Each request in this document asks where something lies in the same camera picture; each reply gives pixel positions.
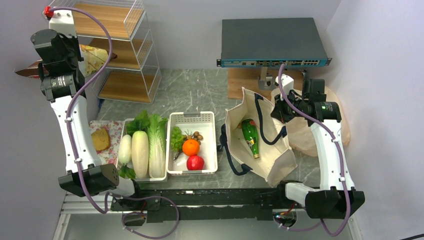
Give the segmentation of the orange plastic grocery bag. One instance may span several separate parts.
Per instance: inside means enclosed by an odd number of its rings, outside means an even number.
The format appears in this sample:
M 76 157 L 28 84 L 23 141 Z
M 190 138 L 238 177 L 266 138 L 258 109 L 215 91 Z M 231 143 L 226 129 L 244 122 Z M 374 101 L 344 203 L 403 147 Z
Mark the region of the orange plastic grocery bag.
M 347 146 L 351 139 L 351 132 L 343 112 L 341 101 L 329 87 L 326 86 L 324 92 L 327 101 L 336 102 L 339 105 L 342 117 L 341 139 L 343 146 Z M 312 157 L 318 156 L 317 145 L 306 119 L 295 117 L 290 122 L 286 123 L 285 126 L 288 133 L 288 142 L 293 150 L 301 151 Z

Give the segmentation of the red chips snack bag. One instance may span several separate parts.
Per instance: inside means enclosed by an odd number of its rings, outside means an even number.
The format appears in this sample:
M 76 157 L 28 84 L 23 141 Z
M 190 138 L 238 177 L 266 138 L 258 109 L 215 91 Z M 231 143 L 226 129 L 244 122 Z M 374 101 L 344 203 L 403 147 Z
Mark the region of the red chips snack bag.
M 78 66 L 84 77 L 96 73 L 104 65 L 109 56 L 109 52 L 102 48 L 83 44 L 80 44 L 79 48 L 84 61 L 79 61 Z M 38 65 L 41 61 L 39 59 L 27 68 L 18 70 L 15 73 L 22 77 L 39 79 Z

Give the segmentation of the green glass bottle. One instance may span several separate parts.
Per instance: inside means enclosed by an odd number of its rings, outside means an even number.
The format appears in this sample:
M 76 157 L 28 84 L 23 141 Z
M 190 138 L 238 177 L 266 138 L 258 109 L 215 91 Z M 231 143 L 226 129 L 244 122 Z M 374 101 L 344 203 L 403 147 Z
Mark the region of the green glass bottle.
M 254 159 L 259 159 L 259 135 L 256 123 L 253 119 L 244 119 L 241 122 L 241 130 L 246 144 L 248 145 Z

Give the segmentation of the beige canvas tote bag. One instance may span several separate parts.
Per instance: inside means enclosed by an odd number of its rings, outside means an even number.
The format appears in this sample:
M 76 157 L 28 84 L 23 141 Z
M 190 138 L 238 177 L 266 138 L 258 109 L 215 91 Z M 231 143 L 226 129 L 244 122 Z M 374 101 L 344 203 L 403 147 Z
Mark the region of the beige canvas tote bag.
M 296 167 L 296 158 L 289 146 L 287 128 L 280 120 L 271 117 L 274 104 L 262 95 L 242 89 L 242 102 L 226 110 L 223 140 L 227 143 L 232 161 L 244 167 L 239 175 L 252 172 L 263 178 L 271 187 L 276 186 Z M 243 137 L 239 124 L 251 119 L 258 131 L 258 154 L 255 159 L 250 145 Z

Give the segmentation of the brown longan fruit branch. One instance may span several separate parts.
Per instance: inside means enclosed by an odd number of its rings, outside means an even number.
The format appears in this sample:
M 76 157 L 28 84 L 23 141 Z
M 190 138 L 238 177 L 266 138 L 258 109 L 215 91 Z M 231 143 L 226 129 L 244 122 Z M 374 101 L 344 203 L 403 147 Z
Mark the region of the brown longan fruit branch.
M 198 141 L 200 145 L 202 144 L 202 140 L 204 139 L 203 136 L 198 131 L 195 131 L 193 133 L 186 132 L 183 135 L 184 135 L 185 141 L 190 140 L 190 139 L 194 139 L 194 140 Z M 183 154 L 183 151 L 182 152 L 175 152 L 175 156 L 173 158 L 173 161 L 175 162 L 181 154 Z

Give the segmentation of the brown bread slice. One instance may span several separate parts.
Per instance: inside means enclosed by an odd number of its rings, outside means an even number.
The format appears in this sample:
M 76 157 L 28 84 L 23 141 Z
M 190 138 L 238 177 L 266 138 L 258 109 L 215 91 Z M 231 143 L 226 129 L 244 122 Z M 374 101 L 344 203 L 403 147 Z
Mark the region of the brown bread slice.
M 111 145 L 109 132 L 105 128 L 94 131 L 91 134 L 91 139 L 97 152 L 105 151 L 109 149 Z

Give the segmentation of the orange fruit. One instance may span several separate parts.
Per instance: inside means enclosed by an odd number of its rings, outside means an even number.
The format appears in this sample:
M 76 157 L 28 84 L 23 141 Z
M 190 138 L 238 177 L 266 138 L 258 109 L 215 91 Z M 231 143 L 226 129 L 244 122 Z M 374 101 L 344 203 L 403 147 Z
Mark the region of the orange fruit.
M 182 152 L 188 156 L 195 156 L 200 152 L 200 144 L 197 140 L 188 139 L 182 145 Z

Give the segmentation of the red pepper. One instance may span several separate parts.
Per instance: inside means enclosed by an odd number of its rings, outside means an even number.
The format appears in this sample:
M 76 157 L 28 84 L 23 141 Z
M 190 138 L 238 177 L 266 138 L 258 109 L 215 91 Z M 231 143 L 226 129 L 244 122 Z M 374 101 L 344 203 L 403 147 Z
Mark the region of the red pepper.
M 192 155 L 186 161 L 188 171 L 201 171 L 204 169 L 204 166 L 205 160 L 198 155 Z

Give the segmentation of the large white daikon radish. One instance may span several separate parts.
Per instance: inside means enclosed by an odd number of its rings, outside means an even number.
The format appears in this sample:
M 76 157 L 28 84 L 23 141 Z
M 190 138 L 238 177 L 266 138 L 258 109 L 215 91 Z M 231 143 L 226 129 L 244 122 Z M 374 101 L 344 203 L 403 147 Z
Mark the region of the large white daikon radish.
M 146 176 L 149 163 L 149 138 L 147 127 L 150 124 L 146 110 L 140 112 L 134 120 L 126 124 L 126 133 L 132 137 L 131 161 L 136 179 Z

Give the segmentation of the green lettuce leaf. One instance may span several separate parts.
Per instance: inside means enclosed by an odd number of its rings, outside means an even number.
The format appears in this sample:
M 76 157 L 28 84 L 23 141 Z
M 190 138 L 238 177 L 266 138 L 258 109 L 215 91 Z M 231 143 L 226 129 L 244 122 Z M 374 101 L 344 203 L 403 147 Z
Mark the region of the green lettuce leaf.
M 159 114 L 149 116 L 147 136 L 149 144 L 148 166 L 151 178 L 162 178 L 165 175 L 167 122 L 168 119 Z

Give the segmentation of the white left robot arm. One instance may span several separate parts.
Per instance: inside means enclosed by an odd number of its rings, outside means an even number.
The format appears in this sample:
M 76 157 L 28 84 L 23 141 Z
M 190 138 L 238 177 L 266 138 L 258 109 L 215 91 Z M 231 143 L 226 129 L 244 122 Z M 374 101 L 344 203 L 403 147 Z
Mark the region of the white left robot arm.
M 124 196 L 129 209 L 139 209 L 144 196 L 136 191 L 135 182 L 119 176 L 114 164 L 103 164 L 95 150 L 82 89 L 85 77 L 79 69 L 83 58 L 78 39 L 43 29 L 30 40 L 41 57 L 40 89 L 55 113 L 65 146 L 66 174 L 58 178 L 59 186 L 79 197 L 110 191 Z

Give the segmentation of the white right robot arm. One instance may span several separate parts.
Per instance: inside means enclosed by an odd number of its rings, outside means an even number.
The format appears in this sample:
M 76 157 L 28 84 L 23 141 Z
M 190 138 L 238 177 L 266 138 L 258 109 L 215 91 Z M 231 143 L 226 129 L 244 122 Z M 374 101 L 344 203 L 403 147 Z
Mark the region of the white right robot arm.
M 271 117 L 283 123 L 304 118 L 312 132 L 319 160 L 319 188 L 300 182 L 287 182 L 275 194 L 276 203 L 289 207 L 294 201 L 305 208 L 312 219 L 349 218 L 365 203 L 363 191 L 357 191 L 350 176 L 342 143 L 342 114 L 339 105 L 327 101 L 323 79 L 304 80 L 302 93 L 294 91 L 294 80 L 277 77 L 279 93 L 274 96 Z

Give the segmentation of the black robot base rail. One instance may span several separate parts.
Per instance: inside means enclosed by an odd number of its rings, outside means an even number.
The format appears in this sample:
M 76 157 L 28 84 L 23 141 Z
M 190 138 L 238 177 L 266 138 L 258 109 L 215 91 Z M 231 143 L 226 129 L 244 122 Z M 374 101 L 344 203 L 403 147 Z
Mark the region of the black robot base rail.
M 141 201 L 109 198 L 109 214 L 143 212 L 148 223 L 188 220 L 256 219 L 294 212 L 296 203 L 278 188 L 143 189 Z

